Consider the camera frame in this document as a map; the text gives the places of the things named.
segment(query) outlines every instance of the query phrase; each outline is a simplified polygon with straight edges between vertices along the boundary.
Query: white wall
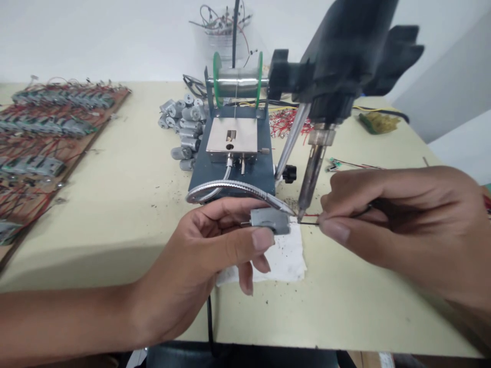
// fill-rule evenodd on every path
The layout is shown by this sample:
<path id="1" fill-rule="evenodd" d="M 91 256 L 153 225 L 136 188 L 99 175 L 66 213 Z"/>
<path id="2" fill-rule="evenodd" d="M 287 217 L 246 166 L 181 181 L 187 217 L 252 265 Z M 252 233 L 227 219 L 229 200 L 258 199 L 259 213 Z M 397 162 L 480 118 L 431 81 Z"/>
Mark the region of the white wall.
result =
<path id="1" fill-rule="evenodd" d="M 491 109 L 491 10 L 409 86 L 394 107 L 425 142 Z"/>
<path id="2" fill-rule="evenodd" d="M 290 49 L 299 60 L 332 0 L 246 0 L 255 12 L 252 48 Z M 180 80 L 201 76 L 190 19 L 197 0 L 0 0 L 0 82 L 35 74 L 93 80 Z M 221 7 L 233 1 L 211 0 Z M 394 24 L 421 26 L 422 59 L 397 84 L 397 98 L 488 9 L 489 0 L 399 0 Z"/>
<path id="3" fill-rule="evenodd" d="M 429 144 L 446 165 L 470 175 L 479 185 L 491 183 L 491 110 Z"/>

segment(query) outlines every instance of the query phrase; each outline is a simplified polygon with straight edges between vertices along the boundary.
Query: pile of motors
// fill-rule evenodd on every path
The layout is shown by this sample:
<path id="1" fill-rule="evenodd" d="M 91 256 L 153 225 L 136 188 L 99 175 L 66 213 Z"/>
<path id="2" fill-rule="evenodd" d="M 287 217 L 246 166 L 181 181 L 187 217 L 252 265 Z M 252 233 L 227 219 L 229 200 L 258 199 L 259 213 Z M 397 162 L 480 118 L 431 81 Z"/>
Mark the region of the pile of motors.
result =
<path id="1" fill-rule="evenodd" d="M 201 99 L 192 94 L 185 94 L 184 99 L 169 100 L 160 106 L 162 116 L 159 126 L 162 129 L 174 129 L 181 138 L 181 146 L 170 151 L 173 159 L 180 160 L 179 167 L 183 171 L 192 171 L 203 138 L 203 125 L 207 113 Z"/>

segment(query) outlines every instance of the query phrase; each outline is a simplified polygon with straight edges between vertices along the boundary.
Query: person's right hand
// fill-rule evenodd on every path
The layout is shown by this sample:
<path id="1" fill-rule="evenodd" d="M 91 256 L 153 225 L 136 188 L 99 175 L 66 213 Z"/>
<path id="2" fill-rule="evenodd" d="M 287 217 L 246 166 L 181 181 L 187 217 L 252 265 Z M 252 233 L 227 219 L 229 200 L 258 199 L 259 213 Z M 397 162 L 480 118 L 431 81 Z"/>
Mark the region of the person's right hand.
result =
<path id="1" fill-rule="evenodd" d="M 325 235 L 447 300 L 491 312 L 491 225 L 469 176 L 449 167 L 354 170 L 335 174 L 331 187 L 321 199 Z"/>

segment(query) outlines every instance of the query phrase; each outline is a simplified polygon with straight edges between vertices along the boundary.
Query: blue machine base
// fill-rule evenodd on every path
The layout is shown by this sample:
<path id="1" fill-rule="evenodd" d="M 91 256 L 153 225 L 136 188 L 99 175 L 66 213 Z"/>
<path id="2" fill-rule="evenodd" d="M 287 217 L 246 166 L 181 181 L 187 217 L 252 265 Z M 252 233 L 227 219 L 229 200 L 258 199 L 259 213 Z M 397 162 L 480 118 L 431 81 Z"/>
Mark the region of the blue machine base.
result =
<path id="1" fill-rule="evenodd" d="M 215 109 L 212 111 L 215 114 L 219 111 L 222 118 L 233 118 L 235 106 L 224 106 L 222 109 Z M 271 148 L 271 135 L 269 116 L 267 109 L 256 110 L 254 107 L 237 107 L 237 118 L 251 118 L 256 119 L 260 114 L 260 118 L 257 119 L 257 147 L 258 149 L 268 148 L 269 154 L 258 153 L 256 159 L 250 159 L 245 161 L 245 173 L 241 175 L 241 166 L 238 162 L 234 163 L 232 172 L 230 173 L 229 180 L 237 180 L 252 184 L 267 193 L 272 195 L 276 194 L 275 191 L 275 174 L 273 166 L 273 151 Z M 193 176 L 189 184 L 189 190 L 194 187 L 213 180 L 220 180 L 225 175 L 225 163 L 212 163 L 210 157 L 206 153 L 206 146 L 208 144 L 208 138 L 210 136 L 211 126 L 213 124 L 213 118 L 210 116 L 207 119 L 205 125 L 205 131 L 203 132 L 203 140 L 199 147 L 198 157 L 194 164 Z M 213 199 L 221 197 L 247 197 L 247 193 L 241 191 L 235 191 L 230 189 L 223 189 Z"/>

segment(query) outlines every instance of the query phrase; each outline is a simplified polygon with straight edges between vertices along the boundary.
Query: person's left hand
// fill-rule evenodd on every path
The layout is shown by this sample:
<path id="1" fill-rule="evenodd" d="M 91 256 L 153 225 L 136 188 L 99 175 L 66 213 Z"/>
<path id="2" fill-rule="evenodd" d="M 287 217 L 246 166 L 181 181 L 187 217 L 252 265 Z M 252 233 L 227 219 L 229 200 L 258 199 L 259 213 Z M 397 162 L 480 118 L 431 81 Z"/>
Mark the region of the person's left hand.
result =
<path id="1" fill-rule="evenodd" d="M 266 227 L 241 228 L 251 209 L 267 206 L 251 198 L 223 198 L 188 212 L 151 269 L 130 285 L 131 319 L 148 346 L 188 329 L 223 269 L 239 267 L 240 287 L 252 295 L 252 265 L 270 266 L 264 252 L 274 244 Z"/>

